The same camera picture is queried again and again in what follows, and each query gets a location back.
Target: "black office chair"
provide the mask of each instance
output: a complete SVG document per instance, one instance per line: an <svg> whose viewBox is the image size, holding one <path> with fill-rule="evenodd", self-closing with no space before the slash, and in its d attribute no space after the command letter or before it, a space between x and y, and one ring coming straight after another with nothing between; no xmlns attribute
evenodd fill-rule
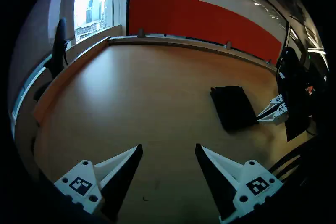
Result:
<svg viewBox="0 0 336 224"><path fill-rule="evenodd" d="M68 65L68 61L66 60L66 47L69 42L70 42L69 40L66 40L66 19L62 18L57 25L51 59L48 60L44 65L51 72L53 80L64 69L63 58L66 65ZM35 92L34 94L35 101L38 101L41 98L42 94L50 85L50 83L51 82L44 84Z"/></svg>

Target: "wooden desk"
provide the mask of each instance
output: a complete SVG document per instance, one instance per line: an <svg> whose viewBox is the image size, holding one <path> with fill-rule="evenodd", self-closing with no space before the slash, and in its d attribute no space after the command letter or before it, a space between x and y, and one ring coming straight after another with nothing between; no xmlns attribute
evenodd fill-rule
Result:
<svg viewBox="0 0 336 224"><path fill-rule="evenodd" d="M178 47L114 45L64 88L35 145L53 182L87 159L99 163L143 144L143 157L119 223L218 223L218 211L194 154L201 143L232 160L269 168L307 139L287 143L284 125L256 125L229 135L210 87L242 86L256 113L277 95L266 69Z"/></svg>

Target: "red partition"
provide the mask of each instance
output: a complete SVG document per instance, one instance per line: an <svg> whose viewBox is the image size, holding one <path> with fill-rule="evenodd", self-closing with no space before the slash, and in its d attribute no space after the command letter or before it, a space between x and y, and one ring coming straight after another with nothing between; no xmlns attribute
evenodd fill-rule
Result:
<svg viewBox="0 0 336 224"><path fill-rule="evenodd" d="M130 0L129 33L171 34L226 44L272 63L281 43L268 31L228 9L198 0Z"/></svg>

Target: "screw hole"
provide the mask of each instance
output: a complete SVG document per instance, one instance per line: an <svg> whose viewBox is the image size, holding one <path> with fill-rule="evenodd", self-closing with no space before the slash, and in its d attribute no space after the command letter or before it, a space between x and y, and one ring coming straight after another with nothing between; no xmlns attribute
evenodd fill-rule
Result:
<svg viewBox="0 0 336 224"><path fill-rule="evenodd" d="M89 200L90 200L91 202L97 202L98 198L97 198L96 195L90 195Z"/></svg>
<svg viewBox="0 0 336 224"><path fill-rule="evenodd" d="M245 195L243 195L243 196L241 196L241 197L239 198L239 200L240 200L241 202L246 202L246 201L248 200L248 197L246 197Z"/></svg>
<svg viewBox="0 0 336 224"><path fill-rule="evenodd" d="M80 209L84 209L84 206L83 206L83 204L82 204L82 203L80 203L80 202L77 202L77 203L76 203L76 206L78 206Z"/></svg>
<svg viewBox="0 0 336 224"><path fill-rule="evenodd" d="M259 207L261 207L261 204L257 203L257 204L255 204L255 205L253 206L253 209L257 209L257 208L259 208Z"/></svg>

